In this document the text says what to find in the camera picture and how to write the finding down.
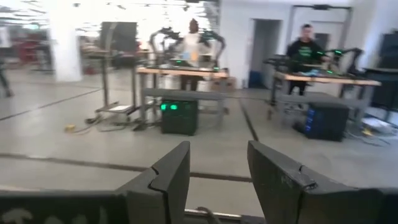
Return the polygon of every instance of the floor line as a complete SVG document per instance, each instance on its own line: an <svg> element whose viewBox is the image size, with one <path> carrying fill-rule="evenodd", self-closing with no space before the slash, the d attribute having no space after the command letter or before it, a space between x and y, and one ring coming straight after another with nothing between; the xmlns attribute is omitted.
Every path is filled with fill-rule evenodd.
<svg viewBox="0 0 398 224"><path fill-rule="evenodd" d="M100 91L100 90L89 91L89 92L82 93L82 94L79 94L79 95L76 95L76 96L71 96L71 97L68 97L68 98L65 98L65 99L62 99L62 100L58 100L56 102L52 102L52 103L49 103L49 104L46 104L46 105L42 105L42 106L39 106L39 107L37 107L35 109L31 109L31 110L23 111L23 112L20 112L20 113L12 114L12 115L9 115L9 116L5 116L3 118L0 118L0 121L4 121L4 120L7 120L7 119L10 119L10 118L22 115L22 114L30 113L30 112L33 112L33 111L36 111L36 110L40 110L40 109L46 108L48 106L56 105L58 103L62 103L62 102L68 101L68 100L79 98L81 96L89 95L89 94L95 93L97 91Z"/></svg>
<svg viewBox="0 0 398 224"><path fill-rule="evenodd" d="M74 85L74 84L63 84L63 83L41 83L41 82L27 82L27 81L11 81L11 83L25 83L25 84L35 84L35 85L52 85L52 86L67 86L67 87L77 87L77 88L90 88L90 89L99 89L102 87L94 87L94 86L85 86L85 85ZM110 88L109 90L113 91L131 91L125 88ZM245 99L245 100L258 100L268 102L267 98L257 98L257 97L247 97L247 96L226 96L229 99Z"/></svg>
<svg viewBox="0 0 398 224"><path fill-rule="evenodd" d="M253 124L252 124L252 122L250 120L249 113L248 113L245 105L243 104L242 99L239 99L239 104L241 106L244 119L246 120L246 124L248 125L248 128L250 130L251 136L253 137L253 140L259 141L259 136L257 135L257 132L256 132L256 130L253 127Z"/></svg>
<svg viewBox="0 0 398 224"><path fill-rule="evenodd" d="M12 154L12 153L0 153L0 158L5 159L18 159L22 161L39 161L39 162L50 162L54 164L66 164L73 166L82 166L82 167L95 167L95 168L104 168L104 169L114 169L114 170L126 170L133 172L143 172L147 170L149 167L142 166L127 166L121 164L108 164L102 162L90 162L90 161L76 161L71 159L61 159L54 157L40 157L40 156L27 156L22 154ZM250 177L242 177L238 175L223 175L223 174L209 174L203 172L191 172L190 177L202 178L202 179L213 179L213 180L228 180L235 182L246 182L251 183L252 180Z"/></svg>

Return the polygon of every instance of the cardboard box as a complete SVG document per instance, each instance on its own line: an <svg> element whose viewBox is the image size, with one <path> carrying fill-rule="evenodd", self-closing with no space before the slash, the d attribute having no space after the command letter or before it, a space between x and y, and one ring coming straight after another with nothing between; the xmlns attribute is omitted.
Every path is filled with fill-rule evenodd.
<svg viewBox="0 0 398 224"><path fill-rule="evenodd" d="M212 91L219 91L220 90L220 78L215 78L212 81L211 84L211 90ZM235 91L236 88L236 79L235 77L229 77L226 79L226 91L227 92L232 92Z"/></svg>

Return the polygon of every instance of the gray floor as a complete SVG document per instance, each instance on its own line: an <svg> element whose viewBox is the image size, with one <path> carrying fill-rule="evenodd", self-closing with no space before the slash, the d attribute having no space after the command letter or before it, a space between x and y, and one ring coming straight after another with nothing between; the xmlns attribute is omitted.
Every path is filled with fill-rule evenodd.
<svg viewBox="0 0 398 224"><path fill-rule="evenodd" d="M357 187L398 187L391 173L398 170L398 145L374 147L354 139L343 143L310 141L291 129L280 129L266 120L264 90L230 93L226 104L231 114L222 130L214 116L201 116L194 137L161 135L158 129L111 133L92 130L74 136L63 132L65 125L83 126L102 105L101 79L85 76L79 83L56 84L50 75L25 70L7 72L15 97L0 98L0 152L36 157L105 162L148 167L178 143L191 141L191 171L249 176L247 141L252 139L239 99L248 109L262 143L283 152L332 179ZM129 74L109 76L111 99L129 103ZM137 172L81 167L17 159L0 159L0 185L34 189L115 189ZM205 206L217 212L262 215L251 184L225 180L191 178L187 208Z"/></svg>

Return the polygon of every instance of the black shirt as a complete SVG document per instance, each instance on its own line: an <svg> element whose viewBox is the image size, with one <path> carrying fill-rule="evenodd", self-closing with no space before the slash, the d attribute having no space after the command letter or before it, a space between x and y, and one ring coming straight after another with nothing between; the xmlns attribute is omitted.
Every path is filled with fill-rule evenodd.
<svg viewBox="0 0 398 224"><path fill-rule="evenodd" d="M313 40L302 42L298 39L287 48L286 55L290 58L300 57L308 61L320 60L323 56L323 49Z"/></svg>
<svg viewBox="0 0 398 224"><path fill-rule="evenodd" d="M308 72L312 68L302 66L302 64L319 63L324 56L323 49L313 40L303 42L300 39L287 48L286 55L293 60L289 66L291 72Z"/></svg>

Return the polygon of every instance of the white shirt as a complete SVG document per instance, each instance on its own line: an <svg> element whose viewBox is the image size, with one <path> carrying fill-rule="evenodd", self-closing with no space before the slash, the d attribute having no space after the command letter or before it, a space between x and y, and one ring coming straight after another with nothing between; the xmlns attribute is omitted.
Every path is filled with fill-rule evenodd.
<svg viewBox="0 0 398 224"><path fill-rule="evenodd" d="M188 60L187 62L194 67L199 67L199 56L200 54L205 54L210 49L205 45L199 43L200 34L187 34L184 37L184 40L180 46L177 46L177 50L183 54L187 54Z"/></svg>

